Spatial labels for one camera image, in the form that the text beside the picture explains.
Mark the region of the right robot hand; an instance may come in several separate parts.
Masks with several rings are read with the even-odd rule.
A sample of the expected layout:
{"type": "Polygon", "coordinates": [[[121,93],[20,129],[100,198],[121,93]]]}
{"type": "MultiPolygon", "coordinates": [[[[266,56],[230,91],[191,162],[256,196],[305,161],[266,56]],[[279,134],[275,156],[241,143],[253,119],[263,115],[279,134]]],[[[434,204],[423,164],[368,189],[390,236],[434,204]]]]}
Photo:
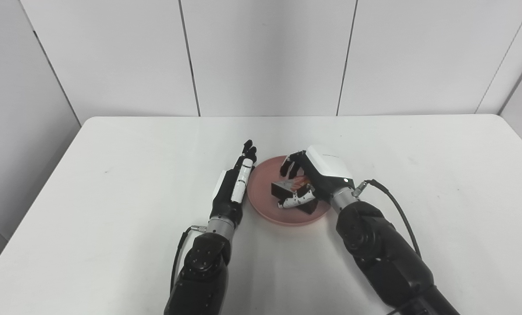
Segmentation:
{"type": "Polygon", "coordinates": [[[354,196],[353,175],[344,161],[323,146],[311,145],[306,150],[286,156],[279,173],[281,177],[293,179],[299,170],[310,181],[313,188],[303,196],[294,194],[292,198],[279,202],[281,209],[291,209],[313,200],[325,201],[339,213],[346,206],[357,201],[354,196]]]}

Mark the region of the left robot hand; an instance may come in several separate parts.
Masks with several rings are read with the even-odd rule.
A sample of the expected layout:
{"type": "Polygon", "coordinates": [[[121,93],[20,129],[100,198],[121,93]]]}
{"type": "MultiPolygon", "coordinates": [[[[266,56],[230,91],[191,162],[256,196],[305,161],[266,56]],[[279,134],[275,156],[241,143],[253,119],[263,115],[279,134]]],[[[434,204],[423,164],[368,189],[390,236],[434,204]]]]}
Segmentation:
{"type": "Polygon", "coordinates": [[[249,139],[243,144],[233,168],[221,173],[212,202],[211,218],[227,219],[233,228],[239,226],[243,218],[243,199],[256,161],[257,148],[249,139]]]}

